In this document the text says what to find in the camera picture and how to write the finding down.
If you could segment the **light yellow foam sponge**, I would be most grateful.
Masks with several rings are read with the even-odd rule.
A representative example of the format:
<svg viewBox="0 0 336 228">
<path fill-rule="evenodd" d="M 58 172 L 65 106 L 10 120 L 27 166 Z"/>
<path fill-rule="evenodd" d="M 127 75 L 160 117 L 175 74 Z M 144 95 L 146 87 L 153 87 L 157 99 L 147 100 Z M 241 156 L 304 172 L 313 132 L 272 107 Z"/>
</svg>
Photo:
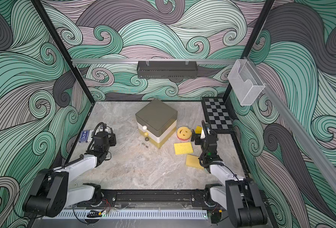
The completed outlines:
<svg viewBox="0 0 336 228">
<path fill-rule="evenodd" d="M 200 165 L 199 157 L 191 154 L 186 155 L 186 166 L 203 170 L 204 167 Z"/>
</svg>

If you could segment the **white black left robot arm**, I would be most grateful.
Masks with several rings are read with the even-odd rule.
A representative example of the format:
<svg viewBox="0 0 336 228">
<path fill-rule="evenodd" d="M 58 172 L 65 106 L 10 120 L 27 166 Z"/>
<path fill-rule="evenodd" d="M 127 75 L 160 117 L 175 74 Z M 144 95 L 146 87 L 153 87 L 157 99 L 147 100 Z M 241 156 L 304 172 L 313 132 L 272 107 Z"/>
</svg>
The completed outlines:
<svg viewBox="0 0 336 228">
<path fill-rule="evenodd" d="M 31 184 L 22 210 L 40 216 L 55 217 L 64 208 L 85 202 L 98 207 L 106 202 L 101 186 L 85 183 L 73 189 L 71 182 L 85 172 L 110 160 L 110 147 L 116 145 L 116 135 L 106 123 L 100 122 L 92 133 L 85 154 L 54 169 L 39 171 Z"/>
</svg>

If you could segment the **yellow rectangular sponge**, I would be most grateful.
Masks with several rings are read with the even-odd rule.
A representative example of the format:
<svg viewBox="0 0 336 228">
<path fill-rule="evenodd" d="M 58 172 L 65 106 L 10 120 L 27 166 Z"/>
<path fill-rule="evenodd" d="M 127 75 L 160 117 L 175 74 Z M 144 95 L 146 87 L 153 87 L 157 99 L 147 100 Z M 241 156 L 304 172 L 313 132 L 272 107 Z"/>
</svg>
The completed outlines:
<svg viewBox="0 0 336 228">
<path fill-rule="evenodd" d="M 201 127 L 201 126 L 197 126 L 197 127 L 195 128 L 194 132 L 195 132 L 196 134 L 201 134 L 201 133 L 202 133 L 202 127 Z"/>
</svg>

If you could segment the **yellow sponge cloth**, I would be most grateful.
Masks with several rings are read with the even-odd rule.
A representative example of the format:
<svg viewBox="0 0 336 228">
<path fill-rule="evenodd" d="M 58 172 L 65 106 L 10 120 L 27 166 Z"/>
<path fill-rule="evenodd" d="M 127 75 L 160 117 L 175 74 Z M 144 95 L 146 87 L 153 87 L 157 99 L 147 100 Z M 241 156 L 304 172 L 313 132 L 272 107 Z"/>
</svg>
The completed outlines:
<svg viewBox="0 0 336 228">
<path fill-rule="evenodd" d="M 174 150 L 176 155 L 192 154 L 194 152 L 190 142 L 175 143 Z"/>
</svg>

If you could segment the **round smiley sponge pink-backed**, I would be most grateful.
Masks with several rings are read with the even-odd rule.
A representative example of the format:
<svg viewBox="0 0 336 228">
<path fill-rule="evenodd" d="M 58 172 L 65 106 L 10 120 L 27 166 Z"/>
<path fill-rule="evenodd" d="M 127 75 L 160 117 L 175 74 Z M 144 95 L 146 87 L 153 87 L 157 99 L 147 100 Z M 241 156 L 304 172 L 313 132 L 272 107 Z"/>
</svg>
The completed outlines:
<svg viewBox="0 0 336 228">
<path fill-rule="evenodd" d="M 181 126 L 178 128 L 176 135 L 179 140 L 187 141 L 192 137 L 192 131 L 187 126 Z"/>
</svg>

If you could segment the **olive three-drawer storage box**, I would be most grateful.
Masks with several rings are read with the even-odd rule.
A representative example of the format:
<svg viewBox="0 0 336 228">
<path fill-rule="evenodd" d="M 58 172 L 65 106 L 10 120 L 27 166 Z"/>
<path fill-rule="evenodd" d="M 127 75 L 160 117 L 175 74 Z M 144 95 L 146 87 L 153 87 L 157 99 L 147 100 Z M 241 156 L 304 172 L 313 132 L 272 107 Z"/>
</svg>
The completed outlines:
<svg viewBox="0 0 336 228">
<path fill-rule="evenodd" d="M 139 133 L 148 137 L 158 149 L 176 132 L 177 116 L 177 110 L 158 99 L 150 101 L 135 114 Z"/>
</svg>

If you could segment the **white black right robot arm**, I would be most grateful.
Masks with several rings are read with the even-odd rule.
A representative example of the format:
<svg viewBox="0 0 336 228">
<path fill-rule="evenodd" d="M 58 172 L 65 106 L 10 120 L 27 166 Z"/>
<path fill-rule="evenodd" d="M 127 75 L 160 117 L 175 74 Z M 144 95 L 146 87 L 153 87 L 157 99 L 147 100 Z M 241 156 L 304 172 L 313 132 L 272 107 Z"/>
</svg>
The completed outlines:
<svg viewBox="0 0 336 228">
<path fill-rule="evenodd" d="M 208 200 L 228 212 L 235 228 L 252 227 L 268 223 L 268 213 L 260 190 L 251 178 L 242 177 L 232 171 L 217 152 L 217 133 L 204 120 L 202 131 L 193 131 L 192 141 L 200 145 L 202 152 L 198 164 L 215 176 L 220 184 L 208 187 Z"/>
</svg>

